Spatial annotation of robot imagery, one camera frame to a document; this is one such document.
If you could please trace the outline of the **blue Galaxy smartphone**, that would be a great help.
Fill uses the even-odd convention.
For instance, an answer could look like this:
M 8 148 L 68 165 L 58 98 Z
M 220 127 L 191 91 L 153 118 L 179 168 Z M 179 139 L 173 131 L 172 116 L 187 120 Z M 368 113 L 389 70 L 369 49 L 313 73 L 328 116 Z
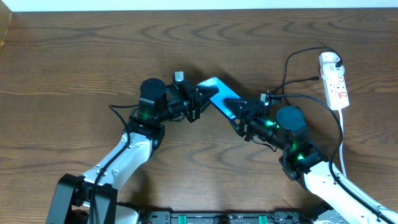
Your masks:
M 210 98 L 211 104 L 217 108 L 227 119 L 234 120 L 236 115 L 224 104 L 226 98 L 240 99 L 240 97 L 218 77 L 211 77 L 198 84 L 202 87 L 217 87 L 218 93 Z

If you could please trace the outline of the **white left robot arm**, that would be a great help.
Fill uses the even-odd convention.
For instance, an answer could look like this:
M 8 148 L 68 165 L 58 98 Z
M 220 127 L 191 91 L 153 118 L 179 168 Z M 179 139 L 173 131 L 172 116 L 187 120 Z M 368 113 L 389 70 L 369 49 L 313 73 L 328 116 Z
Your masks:
M 65 174 L 57 183 L 47 223 L 140 223 L 138 209 L 117 202 L 130 176 L 156 151 L 165 135 L 164 121 L 194 122 L 216 87 L 176 78 L 142 82 L 139 102 L 123 119 L 123 134 L 113 150 L 82 175 Z

